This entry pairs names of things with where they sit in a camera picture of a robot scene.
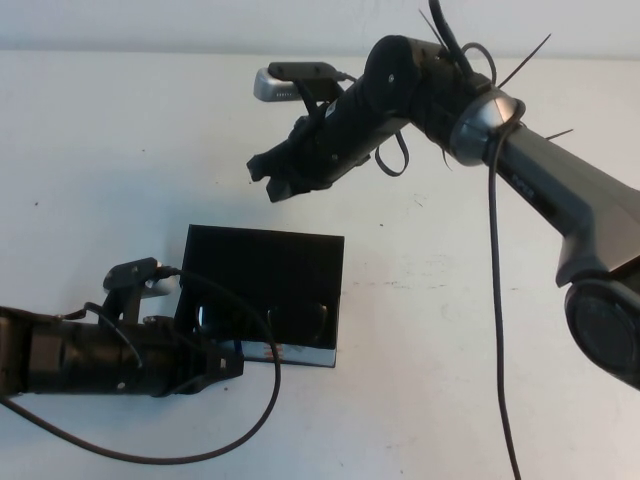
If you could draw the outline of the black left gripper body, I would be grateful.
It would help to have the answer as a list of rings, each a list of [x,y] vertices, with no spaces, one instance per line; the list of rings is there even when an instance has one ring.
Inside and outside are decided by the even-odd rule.
[[[174,319],[147,316],[143,325],[158,333],[164,341],[161,369],[164,385],[154,398],[193,395],[221,381],[221,355],[213,344],[194,333],[181,333]]]

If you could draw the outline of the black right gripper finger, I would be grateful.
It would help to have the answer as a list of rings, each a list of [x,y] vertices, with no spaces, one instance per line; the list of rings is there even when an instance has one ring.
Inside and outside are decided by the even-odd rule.
[[[265,177],[271,177],[278,171],[280,160],[280,145],[277,145],[266,152],[252,156],[246,164],[251,180],[253,182],[258,182]]]
[[[300,188],[291,179],[271,176],[266,185],[266,192],[271,203],[278,203],[299,195]]]

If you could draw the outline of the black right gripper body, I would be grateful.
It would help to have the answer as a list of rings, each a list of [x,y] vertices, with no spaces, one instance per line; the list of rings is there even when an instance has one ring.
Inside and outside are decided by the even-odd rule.
[[[281,142],[279,169],[272,176],[295,181],[300,194],[330,188],[373,150],[373,106],[368,100],[325,102],[294,124]]]

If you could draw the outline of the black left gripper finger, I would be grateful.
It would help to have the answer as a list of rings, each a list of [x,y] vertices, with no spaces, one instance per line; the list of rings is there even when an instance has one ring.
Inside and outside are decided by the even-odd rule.
[[[239,372],[232,371],[232,370],[225,370],[225,371],[219,370],[219,371],[199,375],[189,385],[188,394],[195,395],[195,394],[201,393],[202,391],[206,390],[207,388],[213,385],[223,384],[230,380],[234,380],[238,377],[239,377]]]
[[[207,352],[208,375],[242,375],[244,356],[236,351],[212,347]]]

